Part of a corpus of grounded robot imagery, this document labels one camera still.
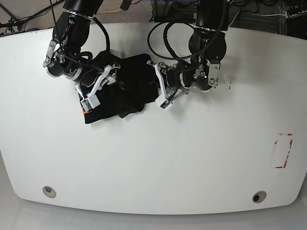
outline gray floor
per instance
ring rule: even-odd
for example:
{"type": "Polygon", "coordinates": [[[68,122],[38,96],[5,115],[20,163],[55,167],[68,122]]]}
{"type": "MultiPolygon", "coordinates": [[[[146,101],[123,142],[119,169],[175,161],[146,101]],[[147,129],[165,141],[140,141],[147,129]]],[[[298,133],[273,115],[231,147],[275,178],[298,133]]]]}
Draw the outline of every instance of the gray floor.
{"type": "MultiPolygon", "coordinates": [[[[6,7],[16,18],[30,16],[39,10],[49,5],[48,0],[0,0],[1,4],[6,7]]],[[[122,0],[105,0],[99,9],[100,12],[118,10],[122,0]]],[[[56,18],[62,13],[64,3],[57,5],[54,8],[56,18]]],[[[116,13],[98,14],[97,18],[103,23],[133,23],[133,22],[148,22],[152,17],[152,8],[149,1],[141,1],[136,5],[131,5],[128,11],[119,11],[116,13]]],[[[9,16],[0,9],[0,23],[7,23],[9,16]]],[[[29,21],[26,28],[47,29],[54,25],[51,11],[46,15],[29,21]]]]}

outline yellow cable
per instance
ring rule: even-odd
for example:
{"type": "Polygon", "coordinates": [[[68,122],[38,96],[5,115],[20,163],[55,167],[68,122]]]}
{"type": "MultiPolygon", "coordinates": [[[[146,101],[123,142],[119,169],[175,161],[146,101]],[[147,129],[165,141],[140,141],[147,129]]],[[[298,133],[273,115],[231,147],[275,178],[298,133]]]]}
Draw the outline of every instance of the yellow cable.
{"type": "Polygon", "coordinates": [[[100,11],[100,12],[97,12],[97,14],[100,14],[100,13],[116,13],[116,12],[119,12],[119,11],[121,11],[121,9],[116,10],[116,11],[100,11]]]}

